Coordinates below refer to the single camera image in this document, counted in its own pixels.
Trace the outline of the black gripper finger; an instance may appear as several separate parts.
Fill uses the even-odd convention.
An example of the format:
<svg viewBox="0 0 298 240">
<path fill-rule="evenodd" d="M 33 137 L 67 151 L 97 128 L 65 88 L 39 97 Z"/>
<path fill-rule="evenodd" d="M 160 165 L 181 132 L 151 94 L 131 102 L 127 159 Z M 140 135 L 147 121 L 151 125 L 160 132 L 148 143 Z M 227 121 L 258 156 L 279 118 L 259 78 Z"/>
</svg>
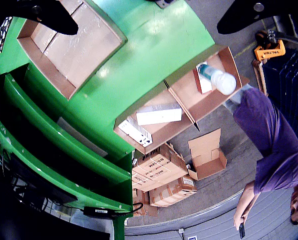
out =
<svg viewBox="0 0 298 240">
<path fill-rule="evenodd" d="M 298 33 L 298 0 L 236 0 L 217 24 L 218 33 L 238 32 L 256 21 L 290 15 Z"/>
<path fill-rule="evenodd" d="M 39 22 L 65 35 L 75 35 L 78 25 L 57 0 L 0 0 L 0 26 L 7 17 Z"/>
</svg>

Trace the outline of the person left hand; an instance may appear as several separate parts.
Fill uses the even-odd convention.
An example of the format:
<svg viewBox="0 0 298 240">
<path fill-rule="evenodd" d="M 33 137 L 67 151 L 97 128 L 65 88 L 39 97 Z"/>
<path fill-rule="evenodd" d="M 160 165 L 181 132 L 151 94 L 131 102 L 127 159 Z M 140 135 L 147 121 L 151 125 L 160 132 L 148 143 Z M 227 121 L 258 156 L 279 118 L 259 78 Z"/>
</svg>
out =
<svg viewBox="0 0 298 240">
<path fill-rule="evenodd" d="M 248 213 L 239 214 L 236 212 L 234 214 L 233 220 L 234 220 L 234 226 L 236 227 L 236 230 L 239 230 L 239 227 L 241 224 L 245 224 L 247 217 L 248 217 Z"/>
</svg>

